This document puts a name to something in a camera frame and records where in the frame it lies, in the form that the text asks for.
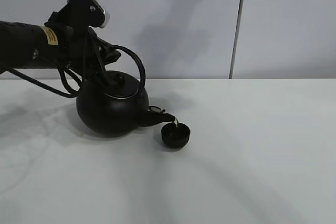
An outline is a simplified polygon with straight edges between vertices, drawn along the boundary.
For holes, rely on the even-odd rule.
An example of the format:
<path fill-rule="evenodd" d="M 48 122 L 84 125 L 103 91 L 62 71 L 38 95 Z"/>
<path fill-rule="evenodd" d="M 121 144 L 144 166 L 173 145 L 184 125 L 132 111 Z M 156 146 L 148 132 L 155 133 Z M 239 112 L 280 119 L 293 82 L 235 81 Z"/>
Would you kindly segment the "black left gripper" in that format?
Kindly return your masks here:
<path fill-rule="evenodd" d="M 107 21 L 104 11 L 52 12 L 45 27 L 57 36 L 59 45 L 50 45 L 43 56 L 43 67 L 80 75 L 100 86 L 110 84 L 105 64 L 115 63 L 121 57 L 117 46 L 100 39 L 95 27 Z"/>

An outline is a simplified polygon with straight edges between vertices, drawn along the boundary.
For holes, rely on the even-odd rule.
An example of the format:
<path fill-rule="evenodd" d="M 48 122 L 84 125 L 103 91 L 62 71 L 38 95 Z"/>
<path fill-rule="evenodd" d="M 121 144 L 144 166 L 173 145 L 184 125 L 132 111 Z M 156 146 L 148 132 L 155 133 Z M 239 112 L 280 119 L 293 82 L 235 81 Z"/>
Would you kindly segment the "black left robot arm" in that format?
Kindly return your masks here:
<path fill-rule="evenodd" d="M 92 30 L 103 17 L 61 10 L 43 26 L 1 22 L 1 73 L 16 69 L 59 69 L 104 78 L 102 68 L 121 54 Z"/>

